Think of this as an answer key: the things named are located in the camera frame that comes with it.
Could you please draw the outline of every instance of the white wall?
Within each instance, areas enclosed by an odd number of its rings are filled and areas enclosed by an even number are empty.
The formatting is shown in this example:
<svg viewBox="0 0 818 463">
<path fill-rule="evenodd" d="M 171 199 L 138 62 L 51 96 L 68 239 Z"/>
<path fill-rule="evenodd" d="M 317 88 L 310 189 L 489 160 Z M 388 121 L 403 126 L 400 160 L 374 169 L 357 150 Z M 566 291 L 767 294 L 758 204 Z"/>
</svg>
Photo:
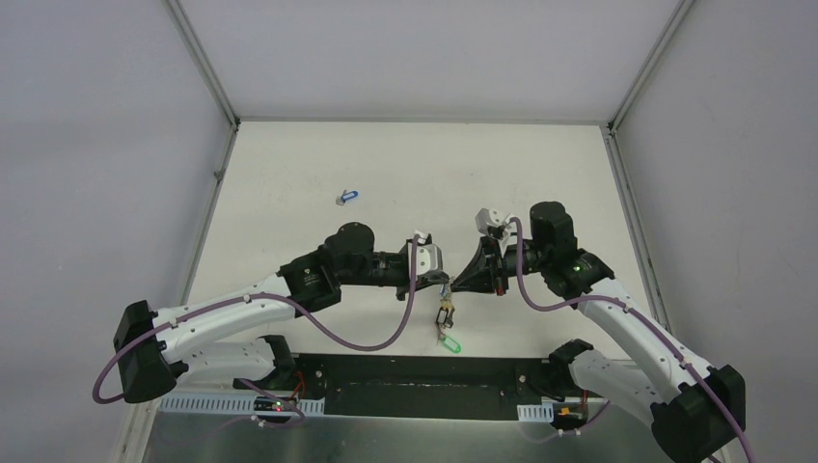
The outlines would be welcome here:
<svg viewBox="0 0 818 463">
<path fill-rule="evenodd" d="M 619 137 L 671 325 L 745 376 L 759 461 L 818 458 L 816 23 L 698 2 Z"/>
<path fill-rule="evenodd" d="M 243 118 L 607 121 L 677 1 L 182 3 Z"/>
<path fill-rule="evenodd" d="M 95 376 L 178 298 L 228 127 L 159 1 L 2 2 L 0 57 L 0 461 L 106 461 Z"/>
</svg>

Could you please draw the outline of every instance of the white table surface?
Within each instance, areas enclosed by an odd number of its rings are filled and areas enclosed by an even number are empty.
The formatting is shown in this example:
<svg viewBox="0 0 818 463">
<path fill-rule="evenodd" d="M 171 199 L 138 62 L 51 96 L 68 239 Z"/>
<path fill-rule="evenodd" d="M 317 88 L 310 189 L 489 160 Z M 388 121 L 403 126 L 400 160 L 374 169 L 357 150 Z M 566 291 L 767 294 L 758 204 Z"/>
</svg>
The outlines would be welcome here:
<svg viewBox="0 0 818 463">
<path fill-rule="evenodd" d="M 360 197 L 345 206 L 343 189 Z M 207 234 L 190 301 L 244 287 L 313 251 L 344 223 L 375 233 L 375 250 L 396 252 L 415 229 L 431 232 L 457 275 L 477 249 L 481 207 L 513 212 L 530 236 L 529 208 L 560 201 L 580 246 L 599 256 L 649 313 L 599 128 L 455 123 L 243 123 Z M 539 303 L 555 303 L 539 275 L 526 278 Z M 402 337 L 384 355 L 446 356 L 433 324 L 439 287 L 420 291 Z M 345 339 L 374 344 L 404 310 L 393 288 L 344 286 L 317 317 Z M 456 293 L 451 336 L 461 356 L 547 356 L 581 338 L 610 358 L 622 350 L 579 313 L 537 313 L 515 281 L 506 296 Z M 354 353 L 306 318 L 259 326 L 234 339 L 285 335 L 293 352 Z"/>
</svg>

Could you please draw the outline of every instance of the metal plate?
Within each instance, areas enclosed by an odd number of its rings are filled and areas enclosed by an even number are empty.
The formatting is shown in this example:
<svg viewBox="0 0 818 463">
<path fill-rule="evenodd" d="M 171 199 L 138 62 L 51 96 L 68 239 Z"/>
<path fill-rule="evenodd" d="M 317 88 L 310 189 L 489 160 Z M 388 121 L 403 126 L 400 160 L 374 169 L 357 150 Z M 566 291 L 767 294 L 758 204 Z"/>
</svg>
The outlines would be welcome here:
<svg viewBox="0 0 818 463">
<path fill-rule="evenodd" d="M 248 420 L 188 446 L 173 444 L 228 419 L 160 412 L 144 462 L 669 462 L 650 430 L 615 408 L 582 436 L 547 444 L 532 442 L 555 432 L 546 423 L 364 417 L 310 418 L 292 429 L 260 429 Z"/>
</svg>

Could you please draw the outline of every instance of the red wire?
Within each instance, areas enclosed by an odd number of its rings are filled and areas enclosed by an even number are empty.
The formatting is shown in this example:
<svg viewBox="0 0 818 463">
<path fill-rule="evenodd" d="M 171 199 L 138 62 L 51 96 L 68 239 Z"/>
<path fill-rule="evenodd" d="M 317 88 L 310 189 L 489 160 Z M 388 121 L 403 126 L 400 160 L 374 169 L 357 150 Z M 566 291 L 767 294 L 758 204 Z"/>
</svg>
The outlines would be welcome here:
<svg viewBox="0 0 818 463">
<path fill-rule="evenodd" d="M 301 395 L 298 396 L 300 399 L 302 396 L 304 396 L 304 390 L 307 389 L 307 385 L 304 383 L 304 376 L 301 375 L 301 371 L 296 371 L 295 376 L 298 377 L 298 385 L 296 385 L 295 389 L 292 390 L 292 395 L 287 400 L 293 400 L 295 395 L 301 391 Z"/>
</svg>

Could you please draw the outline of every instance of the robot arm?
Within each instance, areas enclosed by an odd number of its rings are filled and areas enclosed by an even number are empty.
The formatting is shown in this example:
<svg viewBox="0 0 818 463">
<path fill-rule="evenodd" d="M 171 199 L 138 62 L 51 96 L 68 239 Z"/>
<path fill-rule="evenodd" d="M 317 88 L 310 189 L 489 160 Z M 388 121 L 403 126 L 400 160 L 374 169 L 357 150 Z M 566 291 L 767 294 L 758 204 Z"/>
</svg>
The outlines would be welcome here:
<svg viewBox="0 0 818 463">
<path fill-rule="evenodd" d="M 713 368 L 650 316 L 640 315 L 644 311 L 615 279 L 612 269 L 594 254 L 578 248 L 573 221 L 562 204 L 533 206 L 532 239 L 517 236 L 517 244 L 506 245 L 504 239 L 513 230 L 512 217 L 489 209 L 477 215 L 477 228 L 484 236 L 475 257 L 452 282 L 452 291 L 503 295 L 508 290 L 508 277 L 516 277 L 520 268 L 524 275 L 540 273 L 548 288 L 566 301 L 579 296 L 602 296 L 582 297 L 572 307 L 605 330 L 639 369 L 611 362 L 587 342 L 573 340 L 549 356 L 551 363 L 561 369 L 563 383 L 573 383 L 606 397 L 645 423 L 674 461 L 701 461 L 736 434 L 656 331 L 683 354 L 684 363 L 705 378 L 744 429 L 742 376 L 731 366 Z M 620 307 L 619 302 L 627 309 Z"/>
<path fill-rule="evenodd" d="M 432 244 L 430 235 L 417 234 L 421 239 L 416 289 L 447 282 L 440 249 Z M 353 222 L 342 226 L 315 251 L 237 291 L 199 304 L 157 311 L 147 301 L 131 304 L 114 337 L 118 352 L 154 327 L 169 323 L 171 329 L 141 342 L 118 361 L 125 401 L 152 400 L 186 382 L 246 378 L 271 385 L 277 376 L 287 380 L 293 364 L 283 337 L 218 341 L 254 326 L 300 316 L 287 300 L 310 313 L 335 305 L 341 301 L 341 285 L 392 286 L 397 299 L 404 300 L 410 283 L 409 242 L 397 253 L 374 252 L 372 230 Z M 285 301 L 259 297 L 263 294 L 284 296 Z M 185 317 L 202 308 L 212 310 Z"/>
</svg>

